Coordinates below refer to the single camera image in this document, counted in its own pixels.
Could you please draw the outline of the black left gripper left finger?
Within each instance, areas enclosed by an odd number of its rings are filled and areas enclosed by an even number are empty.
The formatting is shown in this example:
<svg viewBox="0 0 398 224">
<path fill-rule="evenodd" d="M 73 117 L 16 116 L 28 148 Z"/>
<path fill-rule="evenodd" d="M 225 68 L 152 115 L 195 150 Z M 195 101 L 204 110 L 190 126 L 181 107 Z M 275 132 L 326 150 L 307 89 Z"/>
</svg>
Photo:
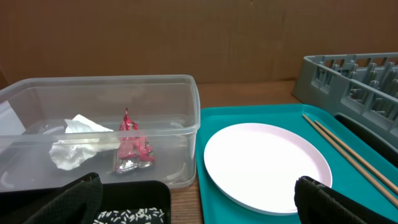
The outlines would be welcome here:
<svg viewBox="0 0 398 224">
<path fill-rule="evenodd" d="M 90 223 L 102 199 L 103 184 L 92 172 L 28 205 L 25 223 Z"/>
</svg>

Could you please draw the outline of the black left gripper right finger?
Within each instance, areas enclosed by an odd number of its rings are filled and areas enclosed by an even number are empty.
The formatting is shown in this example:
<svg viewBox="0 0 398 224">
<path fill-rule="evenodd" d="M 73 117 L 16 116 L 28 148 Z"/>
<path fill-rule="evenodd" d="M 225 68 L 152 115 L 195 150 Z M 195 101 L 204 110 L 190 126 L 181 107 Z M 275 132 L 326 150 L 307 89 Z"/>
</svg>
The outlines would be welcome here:
<svg viewBox="0 0 398 224">
<path fill-rule="evenodd" d="M 294 202 L 302 224 L 397 224 L 309 176 L 296 181 Z"/>
</svg>

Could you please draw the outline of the wooden chopstick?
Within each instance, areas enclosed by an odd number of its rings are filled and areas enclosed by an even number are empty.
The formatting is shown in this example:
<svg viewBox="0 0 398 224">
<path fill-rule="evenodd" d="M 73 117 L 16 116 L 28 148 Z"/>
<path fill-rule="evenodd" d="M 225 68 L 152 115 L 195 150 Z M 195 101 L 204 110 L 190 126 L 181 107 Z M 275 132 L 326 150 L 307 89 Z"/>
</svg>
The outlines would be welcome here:
<svg viewBox="0 0 398 224">
<path fill-rule="evenodd" d="M 323 131 L 318 128 L 315 124 L 315 121 L 312 121 L 307 115 L 303 114 L 303 118 L 324 138 L 327 140 L 325 136 L 323 136 Z M 388 191 L 383 185 L 379 183 L 369 172 L 368 170 L 361 165 L 354 157 L 349 155 L 347 152 L 343 152 L 338 150 L 336 146 L 333 146 L 369 183 L 371 183 L 377 190 L 385 196 L 395 207 L 397 207 L 397 199 L 393 196 L 390 191 Z"/>
<path fill-rule="evenodd" d="M 385 175 L 379 172 L 367 160 L 361 157 L 356 151 L 354 151 L 345 142 L 343 142 L 340 138 L 334 135 L 329 129 L 327 129 L 320 122 L 315 121 L 315 124 L 318 128 L 320 128 L 323 131 L 322 135 L 325 136 L 333 146 L 336 146 L 338 150 L 347 152 L 349 155 L 354 157 L 361 165 L 363 165 L 368 171 L 370 171 L 373 175 L 375 175 L 379 180 L 381 180 L 386 186 L 388 186 L 392 191 L 394 191 L 397 194 L 397 186 L 393 182 L 391 182 Z"/>
</svg>

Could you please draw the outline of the white round plate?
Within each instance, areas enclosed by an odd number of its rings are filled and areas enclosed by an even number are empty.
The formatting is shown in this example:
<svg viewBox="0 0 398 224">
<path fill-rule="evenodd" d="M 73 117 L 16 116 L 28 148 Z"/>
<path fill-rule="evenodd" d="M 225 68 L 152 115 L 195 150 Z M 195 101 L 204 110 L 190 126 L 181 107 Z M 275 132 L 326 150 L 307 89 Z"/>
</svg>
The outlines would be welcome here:
<svg viewBox="0 0 398 224">
<path fill-rule="evenodd" d="M 330 187 L 321 152 L 298 134 L 261 123 L 234 124 L 206 143 L 204 164 L 216 186 L 238 205 L 267 215 L 297 213 L 295 183 L 309 176 Z"/>
</svg>

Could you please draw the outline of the red snack wrapper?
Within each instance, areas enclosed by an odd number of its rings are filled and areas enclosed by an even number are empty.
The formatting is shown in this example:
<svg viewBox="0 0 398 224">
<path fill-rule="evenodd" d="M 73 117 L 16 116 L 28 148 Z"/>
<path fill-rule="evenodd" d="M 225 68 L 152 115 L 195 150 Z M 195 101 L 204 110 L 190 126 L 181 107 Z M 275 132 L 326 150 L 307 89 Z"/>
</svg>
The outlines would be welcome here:
<svg viewBox="0 0 398 224">
<path fill-rule="evenodd" d="M 125 137 L 120 142 L 114 157 L 117 174 L 145 169 L 155 162 L 155 154 L 146 136 Z"/>
</svg>

